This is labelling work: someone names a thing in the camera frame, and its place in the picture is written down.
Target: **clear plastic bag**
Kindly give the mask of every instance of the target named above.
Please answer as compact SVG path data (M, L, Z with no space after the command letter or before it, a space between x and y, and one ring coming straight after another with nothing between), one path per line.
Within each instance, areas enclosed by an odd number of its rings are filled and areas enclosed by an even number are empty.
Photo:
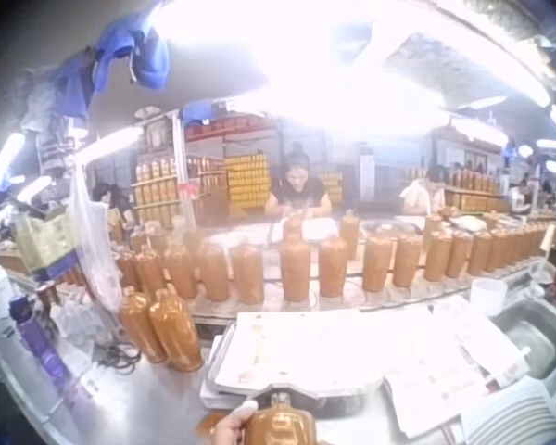
M90 198L82 167L77 166L70 185L69 219L78 258L95 296L109 311L117 312L123 293L109 246L107 211L106 204Z

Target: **purple bottle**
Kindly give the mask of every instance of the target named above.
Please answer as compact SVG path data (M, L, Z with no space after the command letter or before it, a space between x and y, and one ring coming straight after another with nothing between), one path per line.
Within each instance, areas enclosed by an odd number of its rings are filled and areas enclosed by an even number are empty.
M17 323L20 336L51 380L57 387L63 388L67 382L68 369L37 322L26 296L10 300L10 317Z

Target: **white cup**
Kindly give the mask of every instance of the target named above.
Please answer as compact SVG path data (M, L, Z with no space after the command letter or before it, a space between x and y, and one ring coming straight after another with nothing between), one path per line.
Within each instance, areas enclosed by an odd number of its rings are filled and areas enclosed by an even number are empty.
M494 317L502 312L507 289L504 281L476 278L472 281L470 302L488 317Z

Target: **black shirt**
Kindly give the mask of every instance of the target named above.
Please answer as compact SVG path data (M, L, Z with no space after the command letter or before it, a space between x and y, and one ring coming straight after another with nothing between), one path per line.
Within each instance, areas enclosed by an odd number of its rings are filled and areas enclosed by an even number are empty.
M285 179L272 181L270 192L278 199L281 206L290 206L293 209L308 209L319 207L325 195L325 185L319 178L310 177L303 190L298 193Z

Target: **metal sink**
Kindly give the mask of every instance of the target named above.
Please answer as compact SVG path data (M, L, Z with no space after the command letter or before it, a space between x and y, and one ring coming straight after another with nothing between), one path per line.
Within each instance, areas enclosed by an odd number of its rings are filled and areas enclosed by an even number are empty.
M493 320L523 352L529 375L556 386L556 309L543 301L521 300Z

